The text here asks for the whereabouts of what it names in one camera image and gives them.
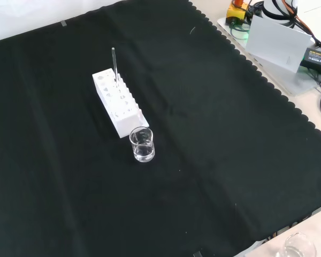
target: white table surface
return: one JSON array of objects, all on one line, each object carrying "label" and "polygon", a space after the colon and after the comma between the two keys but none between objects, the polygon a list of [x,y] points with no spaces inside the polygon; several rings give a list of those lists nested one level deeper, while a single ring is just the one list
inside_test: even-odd
[{"label": "white table surface", "polygon": [[[206,14],[210,21],[215,25],[217,20],[226,15],[227,8],[230,4],[230,0],[191,0],[194,6],[202,13]],[[300,0],[299,1],[299,15],[300,18],[313,30],[314,34],[321,39],[321,0]],[[279,89],[283,95],[288,97],[290,102],[293,102],[297,108],[299,108],[304,115],[306,115],[315,127],[321,131],[321,111],[319,103],[321,99],[321,93],[317,90],[310,90],[299,96],[292,96],[287,94],[279,84],[277,84],[260,65],[251,57],[248,53],[239,48],[236,42],[231,36],[226,33],[222,27],[218,27],[220,30],[234,45],[236,48],[246,56],[247,59],[253,62],[258,67],[258,70],[262,72],[263,76],[273,83],[275,88]]]},{"label": "white table surface", "polygon": [[245,257],[275,257],[276,253],[284,245],[285,240],[297,232],[307,235],[315,244],[317,257],[321,257],[321,211],[254,249],[246,254]]}]

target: electronic device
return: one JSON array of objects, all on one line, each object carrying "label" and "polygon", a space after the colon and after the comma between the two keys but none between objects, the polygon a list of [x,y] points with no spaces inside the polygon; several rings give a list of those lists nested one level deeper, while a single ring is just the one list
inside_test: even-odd
[{"label": "electronic device", "polygon": [[321,51],[307,48],[301,66],[321,73]]}]

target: table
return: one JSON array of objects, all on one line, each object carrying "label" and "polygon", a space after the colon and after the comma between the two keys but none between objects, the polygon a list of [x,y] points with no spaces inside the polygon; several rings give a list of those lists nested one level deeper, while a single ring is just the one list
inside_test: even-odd
[{"label": "table", "polygon": [[321,257],[321,211],[254,249],[252,252],[246,254],[245,257],[274,257],[278,250],[284,245],[285,240],[290,235],[297,232],[304,233],[309,237],[315,244],[317,256]]},{"label": "table", "polygon": [[[0,41],[0,256],[233,256],[321,206],[320,134],[187,1],[66,23]],[[112,47],[145,165],[93,85]]]}]

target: white wall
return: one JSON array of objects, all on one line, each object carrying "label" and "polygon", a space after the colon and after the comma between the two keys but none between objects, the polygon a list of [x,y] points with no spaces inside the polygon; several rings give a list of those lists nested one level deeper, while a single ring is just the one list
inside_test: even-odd
[{"label": "white wall", "polygon": [[120,0],[0,0],[0,39],[69,19]]}]

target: glass cup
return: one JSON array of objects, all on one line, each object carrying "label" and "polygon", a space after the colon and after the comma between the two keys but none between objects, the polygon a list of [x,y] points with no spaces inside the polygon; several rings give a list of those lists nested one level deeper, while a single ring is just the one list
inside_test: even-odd
[{"label": "glass cup", "polygon": [[316,257],[316,248],[312,241],[303,234],[295,233],[285,240],[281,257]]},{"label": "glass cup", "polygon": [[149,162],[155,156],[154,134],[148,127],[136,127],[129,135],[133,154],[139,162]]}]

